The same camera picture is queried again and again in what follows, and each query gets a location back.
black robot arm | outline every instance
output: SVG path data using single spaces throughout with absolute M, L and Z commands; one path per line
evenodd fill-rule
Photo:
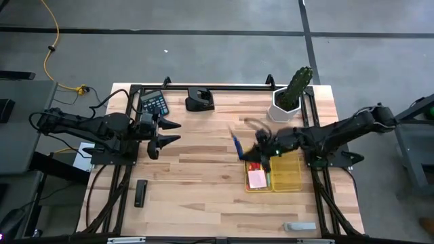
M 323 127 L 287 127 L 274 135 L 259 129 L 256 132 L 258 143 L 243 154 L 241 159 L 261 163 L 265 171 L 269 171 L 271 157 L 301 148 L 317 162 L 314 166 L 326 166 L 340 146 L 370 132 L 392 131 L 396 125 L 397 121 L 390 109 L 378 104 L 362 108 L 348 119 Z
M 41 115 L 36 125 L 32 120 L 35 115 Z M 152 159 L 158 159 L 158 148 L 161 149 L 180 138 L 162 136 L 158 134 L 158 129 L 174 129 L 181 126 L 161 117 L 159 108 L 156 108 L 153 114 L 141 114 L 137 123 L 123 113 L 86 118 L 64 113 L 59 108 L 33 113 L 29 121 L 44 135 L 66 133 L 94 142 L 95 148 L 83 149 L 91 155 L 104 153 L 128 157 L 137 149 L 133 146 L 134 143 L 149 140 L 147 152 Z

potted cactus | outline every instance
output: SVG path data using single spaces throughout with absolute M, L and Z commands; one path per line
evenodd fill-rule
M 273 103 L 267 113 L 274 122 L 288 122 L 300 110 L 300 96 L 312 79 L 312 68 L 302 67 L 288 87 L 273 92 Z

cactus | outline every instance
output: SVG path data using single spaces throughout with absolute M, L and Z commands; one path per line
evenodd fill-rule
M 298 98 L 312 79 L 312 74 L 310 67 L 302 67 L 297 70 L 285 92 L 275 98 L 276 105 L 285 111 L 295 109 L 298 106 Z

calculator display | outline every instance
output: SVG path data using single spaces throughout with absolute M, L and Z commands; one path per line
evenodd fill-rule
M 153 93 L 148 94 L 148 95 L 144 95 L 141 98 L 142 98 L 142 100 L 148 100 L 149 98 L 154 98 L 154 97 L 160 96 L 160 95 L 161 95 L 161 91 L 154 91 Z

red object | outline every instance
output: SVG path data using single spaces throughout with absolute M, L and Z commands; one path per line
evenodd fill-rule
M 250 163 L 249 170 L 260 169 L 260 163 Z

